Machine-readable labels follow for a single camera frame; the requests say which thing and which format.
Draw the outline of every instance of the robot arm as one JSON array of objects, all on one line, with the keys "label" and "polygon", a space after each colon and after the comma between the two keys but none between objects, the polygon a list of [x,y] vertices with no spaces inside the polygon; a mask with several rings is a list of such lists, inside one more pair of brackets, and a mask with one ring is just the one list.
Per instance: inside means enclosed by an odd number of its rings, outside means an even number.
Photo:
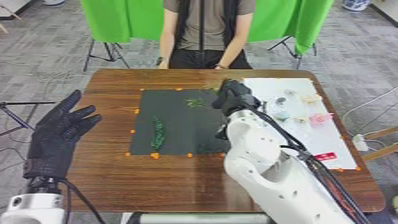
[{"label": "robot arm", "polygon": [[38,123],[24,166],[29,185],[25,194],[11,199],[2,224],[63,223],[65,203],[59,183],[72,184],[66,175],[77,142],[102,121],[100,115],[86,118],[97,111],[95,106],[70,112],[81,98],[82,93],[75,91]]},{"label": "robot arm", "polygon": [[285,130],[272,121],[265,122],[258,107],[251,89],[237,81],[226,80],[214,108],[223,109],[230,118],[223,133],[232,142],[224,161],[232,178],[280,224],[368,223],[349,217],[331,191],[310,172],[304,160],[312,161],[312,154],[306,151],[292,153],[281,148],[278,138],[264,127],[272,125],[281,132]]}]

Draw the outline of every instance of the green vegetable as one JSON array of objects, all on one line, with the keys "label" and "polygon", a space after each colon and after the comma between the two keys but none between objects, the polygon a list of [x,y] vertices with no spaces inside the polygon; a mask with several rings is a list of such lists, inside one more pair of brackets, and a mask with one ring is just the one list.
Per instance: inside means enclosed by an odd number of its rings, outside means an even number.
[{"label": "green vegetable", "polygon": [[203,98],[189,99],[189,100],[187,100],[187,106],[189,106],[191,108],[205,107],[205,101],[203,101]]},{"label": "green vegetable", "polygon": [[153,150],[159,152],[166,143],[166,127],[159,117],[153,117],[153,124],[155,124],[155,138],[152,141],[152,147]]}]

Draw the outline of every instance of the black mat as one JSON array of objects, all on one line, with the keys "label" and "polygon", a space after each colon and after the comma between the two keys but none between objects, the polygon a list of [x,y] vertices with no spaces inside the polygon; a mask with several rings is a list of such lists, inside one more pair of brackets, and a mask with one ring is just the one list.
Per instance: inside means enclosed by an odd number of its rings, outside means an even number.
[{"label": "black mat", "polygon": [[[134,128],[134,155],[148,155],[155,152],[152,147],[155,117],[166,127],[166,142],[160,154],[182,155],[226,152],[230,142],[216,138],[219,128],[226,123],[221,111],[212,108],[216,97],[216,92],[205,90],[144,91]],[[203,107],[191,108],[187,100],[192,99],[203,101]]]}]

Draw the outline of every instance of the wooden table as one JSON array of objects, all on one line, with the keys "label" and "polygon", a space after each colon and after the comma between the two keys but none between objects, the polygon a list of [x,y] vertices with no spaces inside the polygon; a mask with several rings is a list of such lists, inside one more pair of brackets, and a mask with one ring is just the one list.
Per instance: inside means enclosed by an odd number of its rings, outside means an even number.
[{"label": "wooden table", "polygon": [[[136,109],[143,89],[203,89],[219,87],[224,78],[310,78],[336,113],[315,75],[280,70],[100,70],[84,94],[81,107],[97,105],[104,122],[84,137],[70,180],[97,205],[109,212],[258,212],[244,188],[224,172],[224,159],[214,156],[129,156]],[[384,196],[349,140],[336,116],[335,122],[361,171],[336,173],[365,212],[384,209]],[[73,200],[73,209],[88,210]]]}]

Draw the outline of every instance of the wall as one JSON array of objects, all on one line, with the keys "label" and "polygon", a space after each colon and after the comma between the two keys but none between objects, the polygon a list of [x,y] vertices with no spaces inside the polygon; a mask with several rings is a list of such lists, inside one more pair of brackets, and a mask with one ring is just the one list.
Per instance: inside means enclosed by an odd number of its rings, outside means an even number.
[{"label": "wall", "polygon": [[[13,12],[27,5],[31,0],[0,0],[0,4],[11,9]],[[4,8],[0,8],[0,17],[9,17],[11,14]]]},{"label": "wall", "polygon": [[374,0],[374,5],[398,22],[398,0]]}]

